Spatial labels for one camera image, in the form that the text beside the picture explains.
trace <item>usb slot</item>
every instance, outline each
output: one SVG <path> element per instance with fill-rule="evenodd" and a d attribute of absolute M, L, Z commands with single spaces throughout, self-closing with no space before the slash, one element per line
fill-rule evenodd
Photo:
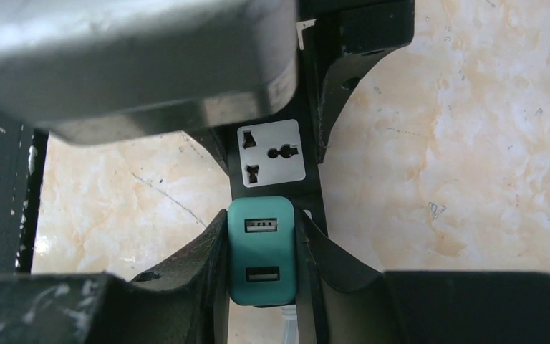
<path fill-rule="evenodd" d="M 247 267 L 246 282 L 279 281 L 279 267 Z"/>
<path fill-rule="evenodd" d="M 277 231 L 277 219 L 246 220 L 246 233 L 264 233 L 266 231 Z"/>

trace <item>marble floor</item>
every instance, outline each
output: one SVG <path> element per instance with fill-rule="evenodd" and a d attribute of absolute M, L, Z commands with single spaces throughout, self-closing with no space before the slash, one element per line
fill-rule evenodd
<path fill-rule="evenodd" d="M 418 0 L 415 21 L 332 131 L 331 238 L 378 269 L 550 272 L 550 1 Z M 230 201 L 228 177 L 185 134 L 52 138 L 34 273 L 129 279 Z M 280 343 L 283 324 L 279 309 L 232 306 L 229 342 Z"/>

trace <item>universal socket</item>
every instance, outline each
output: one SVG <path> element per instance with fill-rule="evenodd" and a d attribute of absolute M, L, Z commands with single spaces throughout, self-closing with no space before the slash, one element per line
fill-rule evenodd
<path fill-rule="evenodd" d="M 301 181 L 307 175 L 296 120 L 240 127 L 237 143 L 246 188 Z"/>

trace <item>gray plastic object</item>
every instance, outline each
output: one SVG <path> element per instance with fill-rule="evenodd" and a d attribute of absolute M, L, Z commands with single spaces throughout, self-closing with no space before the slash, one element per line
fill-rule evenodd
<path fill-rule="evenodd" d="M 0 111 L 79 144 L 260 118 L 295 24 L 295 0 L 0 0 Z"/>

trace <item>teal adapter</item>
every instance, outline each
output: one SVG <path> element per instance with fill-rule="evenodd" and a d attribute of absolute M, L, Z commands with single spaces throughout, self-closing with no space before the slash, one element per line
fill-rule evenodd
<path fill-rule="evenodd" d="M 242 306 L 296 297 L 294 207 L 284 197 L 236 199 L 228 208 L 229 292 Z"/>

